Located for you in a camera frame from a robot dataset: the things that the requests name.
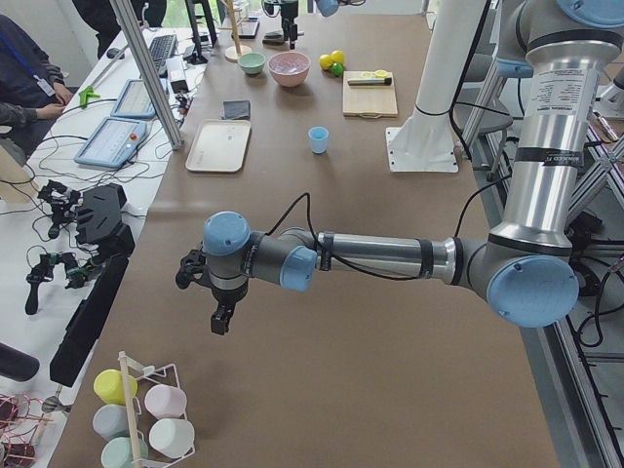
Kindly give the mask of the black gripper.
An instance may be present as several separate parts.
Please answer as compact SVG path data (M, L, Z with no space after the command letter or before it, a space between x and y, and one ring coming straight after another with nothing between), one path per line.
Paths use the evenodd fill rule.
M211 316L211 332L228 334L233 307L245 298L249 288L249 279L239 275L231 278L218 277L211 273L211 290L217 300L217 308Z
M297 40L297 24L295 19L298 16L298 2L296 0L283 0L279 2L279 7L284 40L288 42L290 37L290 50L294 50Z

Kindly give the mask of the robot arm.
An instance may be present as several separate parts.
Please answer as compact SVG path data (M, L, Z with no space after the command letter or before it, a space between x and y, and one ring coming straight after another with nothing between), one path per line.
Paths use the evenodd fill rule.
M319 0L314 1L319 13L324 17L330 17L334 15L340 7L354 6L359 7L366 3L364 1L343 1L343 0ZM281 17L282 30L285 41L288 43L291 50L295 49L295 43L299 36L298 26L296 24L296 18L298 17L298 2L297 1L265 1L266 11L269 11L268 6L273 5L279 8Z
M532 80L502 220L484 242L442 242L314 232L278 237L250 229L238 213L205 223L202 280L216 298L214 333L257 278L305 291L315 271L349 268L373 277L435 278L475 292L504 320L541 328L567 315L578 281L568 263L566 219L599 74L621 53L619 1L520 1L503 6L503 58L526 62Z

